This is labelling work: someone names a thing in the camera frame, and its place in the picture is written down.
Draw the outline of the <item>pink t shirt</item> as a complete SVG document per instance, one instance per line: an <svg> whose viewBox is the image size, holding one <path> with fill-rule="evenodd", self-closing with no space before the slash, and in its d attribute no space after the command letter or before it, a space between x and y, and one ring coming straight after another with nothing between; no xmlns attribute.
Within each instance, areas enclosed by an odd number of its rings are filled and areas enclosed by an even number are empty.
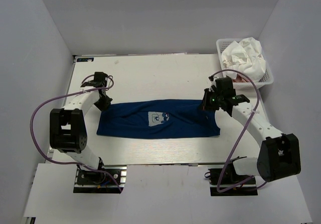
<svg viewBox="0 0 321 224"><path fill-rule="evenodd" d="M241 76L241 75L237 75L235 79L232 79L233 82L235 83L246 83L246 82L250 82L248 80L248 78Z"/></svg>

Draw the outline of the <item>blue t shirt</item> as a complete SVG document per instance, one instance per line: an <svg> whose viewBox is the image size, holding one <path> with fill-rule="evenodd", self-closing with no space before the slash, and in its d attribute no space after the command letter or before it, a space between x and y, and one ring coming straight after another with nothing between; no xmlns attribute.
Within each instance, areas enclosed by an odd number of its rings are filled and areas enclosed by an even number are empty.
<svg viewBox="0 0 321 224"><path fill-rule="evenodd" d="M112 104L103 111L97 135L131 139L207 138L220 135L212 111L201 100L163 99Z"/></svg>

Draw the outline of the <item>white t shirt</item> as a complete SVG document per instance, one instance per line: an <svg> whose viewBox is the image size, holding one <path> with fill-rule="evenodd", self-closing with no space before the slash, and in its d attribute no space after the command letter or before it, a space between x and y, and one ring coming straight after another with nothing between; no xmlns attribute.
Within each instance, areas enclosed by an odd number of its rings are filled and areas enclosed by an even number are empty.
<svg viewBox="0 0 321 224"><path fill-rule="evenodd" d="M233 41L221 53L222 64L226 75L237 79L240 75L235 71L246 74L252 81L258 82L265 74L266 60L262 54L262 46L253 37Z"/></svg>

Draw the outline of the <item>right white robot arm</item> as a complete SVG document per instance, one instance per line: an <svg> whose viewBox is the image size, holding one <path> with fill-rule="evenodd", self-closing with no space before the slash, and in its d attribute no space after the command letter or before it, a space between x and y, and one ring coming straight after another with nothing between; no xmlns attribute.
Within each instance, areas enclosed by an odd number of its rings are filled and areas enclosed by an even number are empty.
<svg viewBox="0 0 321 224"><path fill-rule="evenodd" d="M237 95L229 77L215 79L210 88L204 90L202 110L223 110L243 126L258 144L258 157L228 159L224 164L227 179L240 182L244 176L260 176L272 182L301 172L299 140L294 134L285 134L263 118L250 100Z"/></svg>

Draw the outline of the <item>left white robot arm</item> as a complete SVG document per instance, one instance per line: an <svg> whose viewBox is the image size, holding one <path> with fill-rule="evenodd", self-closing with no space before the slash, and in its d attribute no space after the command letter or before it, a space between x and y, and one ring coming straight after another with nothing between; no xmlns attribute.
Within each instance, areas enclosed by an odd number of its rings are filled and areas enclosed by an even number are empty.
<svg viewBox="0 0 321 224"><path fill-rule="evenodd" d="M70 156L78 165L89 167L89 178L94 183L105 180L106 171L101 159L87 146L85 115L92 106L101 112L107 110L112 99L106 95L112 78L104 72L95 72L93 79L81 83L80 93L62 108L50 112L50 146Z"/></svg>

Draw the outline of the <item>blue table label sticker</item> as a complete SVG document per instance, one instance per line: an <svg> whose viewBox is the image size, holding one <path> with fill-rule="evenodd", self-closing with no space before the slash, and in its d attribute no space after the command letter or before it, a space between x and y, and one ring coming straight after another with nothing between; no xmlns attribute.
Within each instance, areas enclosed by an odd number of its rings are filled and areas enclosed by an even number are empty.
<svg viewBox="0 0 321 224"><path fill-rule="evenodd" d="M88 58L77 58L76 62L93 62L94 58L93 57L88 57Z"/></svg>

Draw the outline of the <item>white plastic basket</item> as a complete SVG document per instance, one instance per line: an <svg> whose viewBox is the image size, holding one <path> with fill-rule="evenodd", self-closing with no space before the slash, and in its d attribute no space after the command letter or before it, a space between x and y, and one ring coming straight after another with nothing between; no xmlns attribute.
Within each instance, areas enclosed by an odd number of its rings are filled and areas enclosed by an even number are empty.
<svg viewBox="0 0 321 224"><path fill-rule="evenodd" d="M225 68L222 64L221 53L233 41L239 42L241 40L242 39L240 39L240 38L226 38L226 39L219 39L216 41L216 47L217 47L217 51L218 51L219 61L220 61L221 68L223 70ZM269 85L269 84L273 83L273 76L272 76L271 70L270 70L267 62L266 62L266 71L265 71L264 76L258 82L254 82L254 83L257 86L257 88L261 88L265 85Z"/></svg>

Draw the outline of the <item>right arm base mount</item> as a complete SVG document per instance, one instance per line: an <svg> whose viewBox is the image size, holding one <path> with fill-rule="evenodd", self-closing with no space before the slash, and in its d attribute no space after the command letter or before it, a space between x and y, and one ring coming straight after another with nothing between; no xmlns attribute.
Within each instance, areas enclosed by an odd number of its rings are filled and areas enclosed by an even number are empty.
<svg viewBox="0 0 321 224"><path fill-rule="evenodd" d="M211 168L204 174L204 178L209 180L210 184L210 195L214 196L257 196L258 192L256 190L256 180L252 178L251 180L240 184L230 190L225 192L218 192L217 191L217 183L219 181L219 176L222 169L219 168ZM237 175L234 170L231 168L227 168L222 181L220 188L224 189L233 184L239 183L240 181L248 178L246 175Z"/></svg>

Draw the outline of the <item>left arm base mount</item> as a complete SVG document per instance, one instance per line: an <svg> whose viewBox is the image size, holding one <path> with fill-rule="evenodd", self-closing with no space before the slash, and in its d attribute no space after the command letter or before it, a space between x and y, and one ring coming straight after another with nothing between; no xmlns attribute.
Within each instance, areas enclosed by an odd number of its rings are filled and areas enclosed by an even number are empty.
<svg viewBox="0 0 321 224"><path fill-rule="evenodd" d="M127 167L116 166L107 168L104 166L104 170L110 173L118 183L122 190L126 182ZM121 191L114 183L111 177L107 174L92 172L89 170L82 170L77 168L74 193L87 193L87 194L120 194Z"/></svg>

